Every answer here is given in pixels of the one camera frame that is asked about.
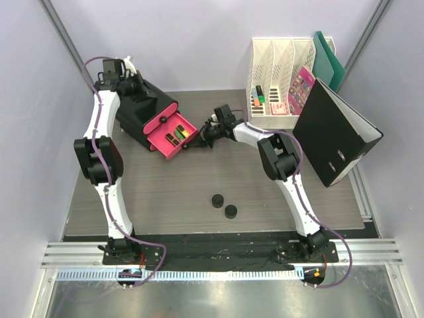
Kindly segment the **black drawer cabinet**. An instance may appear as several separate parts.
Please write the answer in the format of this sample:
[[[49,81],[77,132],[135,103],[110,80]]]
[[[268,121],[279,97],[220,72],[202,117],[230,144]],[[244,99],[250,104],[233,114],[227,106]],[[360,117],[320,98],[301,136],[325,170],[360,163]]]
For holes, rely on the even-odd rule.
[[[120,127],[149,151],[154,151],[147,140],[148,135],[143,133],[143,127],[168,105],[177,101],[147,80],[144,80],[140,93],[118,94],[121,102],[116,120]]]

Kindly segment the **teal plastic folder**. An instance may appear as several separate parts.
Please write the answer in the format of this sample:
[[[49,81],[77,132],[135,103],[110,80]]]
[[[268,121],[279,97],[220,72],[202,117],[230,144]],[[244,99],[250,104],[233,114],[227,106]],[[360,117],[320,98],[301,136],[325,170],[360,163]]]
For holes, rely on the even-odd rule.
[[[334,40],[332,37],[324,37],[321,31],[317,31],[313,36],[313,43],[315,46],[313,75],[337,93],[346,70],[336,57]]]

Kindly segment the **black lever arch binder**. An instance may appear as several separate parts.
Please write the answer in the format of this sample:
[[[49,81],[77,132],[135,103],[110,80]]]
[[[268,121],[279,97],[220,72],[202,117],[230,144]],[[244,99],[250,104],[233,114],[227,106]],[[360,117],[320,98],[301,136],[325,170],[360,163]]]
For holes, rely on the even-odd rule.
[[[319,78],[293,134],[325,187],[339,183],[384,137]]]

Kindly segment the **green lip balm tube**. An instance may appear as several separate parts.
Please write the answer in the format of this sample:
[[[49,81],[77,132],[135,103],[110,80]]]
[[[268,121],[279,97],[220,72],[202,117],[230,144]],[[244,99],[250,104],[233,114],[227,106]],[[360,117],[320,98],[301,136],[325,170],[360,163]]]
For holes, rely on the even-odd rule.
[[[179,131],[179,130],[175,130],[174,134],[180,139],[180,140],[184,140],[185,136]]]

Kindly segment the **white mesh file organizer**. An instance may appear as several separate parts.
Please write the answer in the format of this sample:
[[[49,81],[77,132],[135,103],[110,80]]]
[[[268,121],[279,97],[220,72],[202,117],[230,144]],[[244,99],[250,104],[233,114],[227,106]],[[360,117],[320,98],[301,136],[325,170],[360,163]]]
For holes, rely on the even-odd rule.
[[[253,38],[246,86],[248,120],[262,129],[292,129],[298,115],[273,116],[270,103],[288,106],[288,90],[300,69],[311,72],[315,60],[312,38]],[[265,103],[252,104],[251,89],[262,87]]]

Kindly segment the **pink sticker booklet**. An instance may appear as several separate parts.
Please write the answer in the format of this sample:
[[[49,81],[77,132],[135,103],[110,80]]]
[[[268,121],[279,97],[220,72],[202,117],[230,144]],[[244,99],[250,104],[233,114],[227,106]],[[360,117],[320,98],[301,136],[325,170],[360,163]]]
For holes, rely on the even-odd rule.
[[[288,106],[292,115],[301,114],[314,83],[314,75],[303,66],[288,90]]]

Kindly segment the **pink sticky note pad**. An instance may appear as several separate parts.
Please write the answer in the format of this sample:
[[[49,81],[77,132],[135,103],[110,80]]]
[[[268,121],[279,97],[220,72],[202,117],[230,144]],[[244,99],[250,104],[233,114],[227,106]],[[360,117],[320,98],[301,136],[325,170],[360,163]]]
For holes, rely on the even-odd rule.
[[[290,113],[288,106],[285,103],[280,102],[270,103],[270,110],[273,116],[286,116]]]

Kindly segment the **aluminium frame rail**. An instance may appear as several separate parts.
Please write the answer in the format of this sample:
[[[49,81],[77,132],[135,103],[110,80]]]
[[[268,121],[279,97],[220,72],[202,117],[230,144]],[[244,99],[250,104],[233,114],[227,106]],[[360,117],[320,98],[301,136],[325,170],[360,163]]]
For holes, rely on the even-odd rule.
[[[395,266],[403,260],[389,238],[332,240],[322,256],[307,260],[297,243],[277,241],[173,242],[162,250],[146,247],[141,256],[123,259],[102,250],[100,242],[50,243],[43,268],[58,269],[61,280],[141,281],[153,269],[154,281],[300,280],[306,272],[332,266]]]

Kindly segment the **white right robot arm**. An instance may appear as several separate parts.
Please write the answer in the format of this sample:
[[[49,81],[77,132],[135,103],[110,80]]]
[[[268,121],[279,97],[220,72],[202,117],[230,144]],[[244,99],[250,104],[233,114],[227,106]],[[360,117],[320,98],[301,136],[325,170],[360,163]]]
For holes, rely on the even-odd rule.
[[[236,118],[227,105],[214,109],[193,140],[183,145],[189,148],[213,148],[216,140],[227,138],[257,149],[266,176],[281,189],[293,219],[299,241],[300,256],[312,262],[327,248],[329,239],[324,226],[313,212],[301,180],[303,154],[299,142],[286,131],[269,131]]]

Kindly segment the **gold black lipstick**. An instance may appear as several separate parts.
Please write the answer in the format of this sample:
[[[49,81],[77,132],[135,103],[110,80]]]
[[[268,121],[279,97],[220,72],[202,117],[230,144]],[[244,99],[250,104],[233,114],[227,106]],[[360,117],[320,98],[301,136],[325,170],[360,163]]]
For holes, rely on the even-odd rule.
[[[166,134],[166,140],[172,144],[174,147],[178,146],[180,144],[179,140],[172,134],[168,133]]]
[[[188,131],[182,126],[182,125],[178,125],[177,126],[177,130],[185,137],[187,138],[189,136]]]

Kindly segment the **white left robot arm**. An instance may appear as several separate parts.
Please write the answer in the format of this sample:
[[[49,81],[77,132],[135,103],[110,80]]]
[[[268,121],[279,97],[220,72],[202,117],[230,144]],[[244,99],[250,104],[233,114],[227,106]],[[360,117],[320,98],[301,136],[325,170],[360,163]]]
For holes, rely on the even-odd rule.
[[[108,226],[108,239],[100,246],[104,261],[134,264],[141,259],[141,245],[136,241],[122,193],[123,159],[112,139],[121,98],[141,89],[143,83],[131,57],[100,57],[103,71],[89,84],[94,105],[89,126],[83,137],[74,140],[81,171],[98,193]]]

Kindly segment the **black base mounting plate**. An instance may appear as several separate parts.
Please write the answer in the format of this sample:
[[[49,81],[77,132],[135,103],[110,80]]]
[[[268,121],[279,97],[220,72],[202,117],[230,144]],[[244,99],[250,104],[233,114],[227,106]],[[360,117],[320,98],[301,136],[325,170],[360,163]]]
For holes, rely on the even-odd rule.
[[[216,271],[241,270],[255,265],[339,261],[337,248],[331,241],[320,257],[306,260],[300,254],[295,232],[139,235],[137,238],[143,241],[140,260],[149,268],[157,265],[161,257],[165,258],[164,268],[181,265],[205,270],[211,266]]]

